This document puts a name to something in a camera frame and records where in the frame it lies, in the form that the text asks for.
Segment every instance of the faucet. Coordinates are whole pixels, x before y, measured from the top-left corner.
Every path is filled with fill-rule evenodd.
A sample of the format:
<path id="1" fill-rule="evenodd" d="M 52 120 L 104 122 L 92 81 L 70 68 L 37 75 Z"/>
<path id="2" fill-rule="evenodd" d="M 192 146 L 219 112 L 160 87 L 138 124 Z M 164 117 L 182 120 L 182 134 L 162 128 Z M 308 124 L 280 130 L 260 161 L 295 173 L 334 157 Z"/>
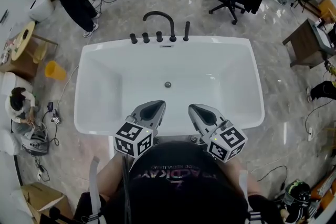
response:
<path id="1" fill-rule="evenodd" d="M 164 13 L 164 12 L 148 12 L 148 13 L 146 13 L 146 14 L 143 16 L 142 20 L 143 20 L 143 21 L 146 21 L 147 18 L 148 18 L 149 16 L 151 16 L 151 15 L 160 15 L 160 16 L 163 16 L 163 17 L 165 17 L 165 18 L 168 19 L 168 21 L 169 21 L 169 23 L 170 23 L 170 31 L 171 31 L 169 40 L 170 40 L 171 42 L 175 42 L 175 41 L 176 41 L 176 37 L 175 37 L 175 31 L 174 31 L 174 21 L 173 21 L 172 17 L 170 17 L 168 14 L 166 14 L 166 13 Z"/>

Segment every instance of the wooden table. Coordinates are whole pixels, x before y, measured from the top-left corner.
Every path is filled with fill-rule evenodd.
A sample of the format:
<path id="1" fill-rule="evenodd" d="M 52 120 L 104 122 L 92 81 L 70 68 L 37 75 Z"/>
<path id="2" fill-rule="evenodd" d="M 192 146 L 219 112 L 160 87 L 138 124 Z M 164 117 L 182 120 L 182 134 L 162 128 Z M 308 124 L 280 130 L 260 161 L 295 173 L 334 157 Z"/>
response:
<path id="1" fill-rule="evenodd" d="M 311 19 L 305 20 L 288 38 L 282 43 L 291 42 L 296 55 L 296 60 L 290 66 L 301 65 L 313 68 L 335 55 L 333 48 L 324 44 L 318 29 Z"/>
<path id="2" fill-rule="evenodd" d="M 11 56 L 13 61 L 16 61 L 22 55 L 22 53 L 25 52 L 32 57 L 34 63 L 39 63 L 40 61 L 43 60 L 43 58 L 47 53 L 48 43 L 58 46 L 57 43 L 49 39 L 33 34 L 34 28 L 35 28 L 35 22 L 30 22 L 22 29 L 21 33 L 17 36 L 14 43 L 14 50 L 12 50 L 12 56 Z M 25 34 L 26 31 L 28 31 L 28 34 L 24 39 L 23 35 Z M 41 45 L 37 45 L 33 40 L 31 40 L 32 37 L 40 39 L 44 41 L 44 43 Z"/>

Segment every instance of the black pants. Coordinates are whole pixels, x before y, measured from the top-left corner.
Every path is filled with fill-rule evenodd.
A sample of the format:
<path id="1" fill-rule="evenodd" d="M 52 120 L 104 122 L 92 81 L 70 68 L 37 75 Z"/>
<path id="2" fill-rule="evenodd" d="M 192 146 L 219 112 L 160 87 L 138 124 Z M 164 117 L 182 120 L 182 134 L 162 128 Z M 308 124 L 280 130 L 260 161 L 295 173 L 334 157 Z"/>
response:
<path id="1" fill-rule="evenodd" d="M 88 0 L 60 0 L 70 17 L 85 31 L 93 30 L 93 21 L 97 11 Z"/>
<path id="2" fill-rule="evenodd" d="M 327 97 L 336 100 L 336 88 L 331 81 L 324 81 L 311 89 L 311 98 L 314 100 L 320 97 Z"/>

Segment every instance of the white stool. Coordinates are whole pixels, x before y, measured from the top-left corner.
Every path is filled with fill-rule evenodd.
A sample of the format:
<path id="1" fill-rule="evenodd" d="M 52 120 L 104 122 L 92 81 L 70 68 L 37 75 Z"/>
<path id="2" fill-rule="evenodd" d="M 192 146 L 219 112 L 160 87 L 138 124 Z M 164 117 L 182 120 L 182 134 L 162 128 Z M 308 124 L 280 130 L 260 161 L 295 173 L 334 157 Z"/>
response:
<path id="1" fill-rule="evenodd" d="M 20 151 L 18 141 L 8 130 L 0 130 L 0 151 L 7 152 L 11 156 L 17 155 Z"/>

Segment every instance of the shoe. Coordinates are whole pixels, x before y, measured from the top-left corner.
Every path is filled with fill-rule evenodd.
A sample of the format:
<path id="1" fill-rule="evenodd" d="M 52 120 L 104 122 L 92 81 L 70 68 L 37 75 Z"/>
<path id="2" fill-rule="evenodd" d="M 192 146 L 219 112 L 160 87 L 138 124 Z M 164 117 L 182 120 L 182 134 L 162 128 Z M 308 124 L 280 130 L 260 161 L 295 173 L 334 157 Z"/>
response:
<path id="1" fill-rule="evenodd" d="M 99 27 L 98 24 L 93 23 L 93 30 L 91 32 L 85 31 L 84 34 L 83 34 L 83 37 L 89 37 L 89 36 L 91 36 L 92 33 L 98 29 L 98 27 Z"/>
<path id="2" fill-rule="evenodd" d="M 97 12 L 97 15 L 94 18 L 92 18 L 92 19 L 98 19 L 99 17 L 100 17 L 100 13 Z"/>
<path id="3" fill-rule="evenodd" d="M 307 94 L 307 96 L 310 96 L 310 92 L 311 92 L 311 88 L 310 88 L 310 87 L 307 87 L 307 88 L 306 88 L 306 94 Z"/>
<path id="4" fill-rule="evenodd" d="M 275 2 L 277 2 L 279 5 L 283 6 L 283 3 L 281 3 L 279 0 L 274 0 Z"/>

